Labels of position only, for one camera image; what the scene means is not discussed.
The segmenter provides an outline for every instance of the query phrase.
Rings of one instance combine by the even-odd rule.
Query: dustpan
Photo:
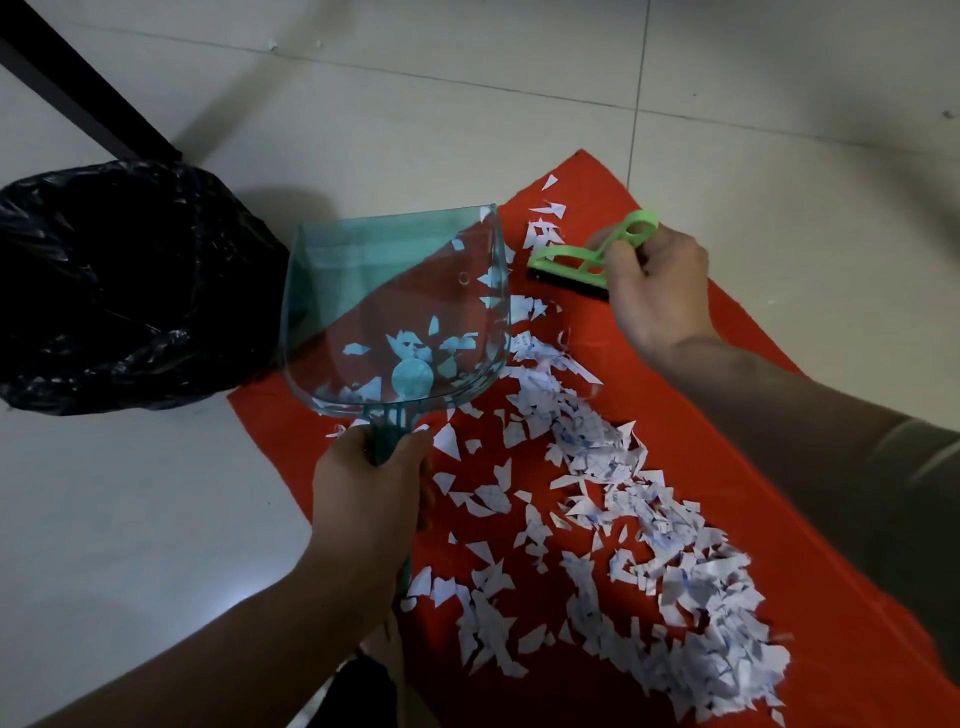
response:
[[[281,370],[316,412],[371,423],[379,464],[422,415],[496,380],[509,316],[494,205],[305,223],[287,271]]]

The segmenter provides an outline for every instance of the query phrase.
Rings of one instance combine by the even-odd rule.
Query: red cloth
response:
[[[548,191],[540,191],[545,177],[541,178],[499,209],[507,243],[518,251],[512,292],[563,307],[561,313],[551,307],[547,316],[516,325],[514,332],[529,328],[550,342],[568,329],[571,354],[605,382],[591,400],[594,409],[614,424],[636,420],[635,432],[650,450],[645,467],[663,469],[678,497],[700,501],[708,523],[727,531],[731,542],[753,557],[750,574],[767,597],[758,615],[772,625],[774,635],[789,633],[794,638],[786,643],[792,661],[778,688],[787,705],[781,711],[788,724],[874,728],[956,724],[958,692],[938,668],[929,638],[916,622],[855,572],[692,405],[637,359],[616,330],[606,303],[523,276],[526,254],[520,248],[533,214],[529,207],[542,206],[544,200],[566,204],[562,235],[573,244],[582,244],[591,233],[637,207],[627,190],[586,152],[578,152],[553,174],[559,181]],[[388,286],[395,292],[409,290],[418,279],[420,284],[430,280],[434,285],[438,279],[429,275],[432,265],[425,261]],[[709,299],[713,322],[725,339],[788,371],[799,371],[713,283]],[[563,373],[562,378],[586,391],[582,380],[566,377]],[[497,381],[474,403],[486,412],[479,420],[457,411],[453,424],[463,462],[434,450],[433,464],[437,471],[455,473],[454,490],[466,491],[493,483],[492,466],[511,457],[514,490],[533,492],[534,504],[546,514],[561,497],[547,489],[547,483],[561,473],[543,460],[548,438],[507,451],[500,421],[492,413],[497,408],[511,409],[504,397],[516,389],[513,379]],[[240,388],[230,402],[309,517],[314,464],[331,442],[324,436],[336,421],[318,417],[298,403],[277,373]],[[483,441],[474,455],[463,447],[468,438]],[[555,535],[547,540],[549,572],[537,574],[533,558],[522,548],[513,548],[514,537],[525,524],[523,504],[511,500],[514,508],[509,514],[477,519],[438,494],[434,526],[414,544],[414,573],[431,565],[434,575],[455,576],[472,586],[470,571],[484,565],[464,544],[487,541],[495,558],[506,558],[505,571],[516,582],[514,591],[496,598],[502,614],[517,616],[512,637],[544,622],[556,634],[573,591],[559,566],[560,552],[586,553],[592,537],[576,526],[571,531],[554,529]],[[607,562],[619,546],[619,527],[594,554],[601,608],[621,634],[629,633],[630,616],[640,615],[643,637],[648,640],[650,626],[660,623],[654,599],[606,576]],[[636,524],[629,530],[624,546],[640,554],[645,546],[633,540]],[[456,546],[447,542],[451,531],[460,542]],[[641,560],[648,558],[640,555]],[[422,598],[412,612],[401,616],[408,678],[444,725],[618,725],[621,720],[674,724],[665,695],[644,696],[631,677],[609,662],[590,657],[579,646],[557,643],[519,656],[518,661],[530,669],[523,679],[505,677],[494,662],[468,676],[460,663],[454,623],[460,613],[455,598],[438,609]],[[757,712],[718,718],[716,724],[769,726],[771,722],[767,709],[760,707]]]

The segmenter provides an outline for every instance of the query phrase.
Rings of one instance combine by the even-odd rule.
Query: floor tile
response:
[[[0,187],[39,172],[113,158],[3,66],[0,130]]]
[[[631,110],[109,31],[66,34],[282,240],[303,219],[505,202],[581,147],[626,180]]]
[[[632,109],[646,2],[636,0],[35,0],[76,20]]]
[[[960,157],[960,4],[653,0],[640,107]]]
[[[272,584],[309,536],[223,395],[164,412],[3,411],[0,463],[4,728]]]
[[[810,376],[960,426],[960,163],[642,113],[631,192]]]

